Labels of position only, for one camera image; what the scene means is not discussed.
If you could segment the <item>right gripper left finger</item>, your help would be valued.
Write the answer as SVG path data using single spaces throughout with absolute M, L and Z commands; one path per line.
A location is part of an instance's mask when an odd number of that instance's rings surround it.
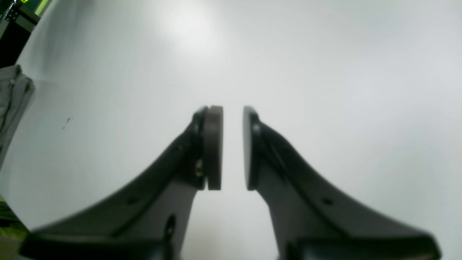
M 139 176 L 101 202 L 31 232 L 32 260 L 178 260 L 196 193 L 220 190 L 224 109 L 202 107 Z

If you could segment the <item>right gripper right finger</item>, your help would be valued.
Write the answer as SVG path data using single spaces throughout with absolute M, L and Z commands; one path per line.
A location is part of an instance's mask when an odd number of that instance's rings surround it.
M 249 191 L 266 202 L 281 260 L 439 260 L 428 232 L 391 219 L 329 183 L 278 132 L 244 107 Z

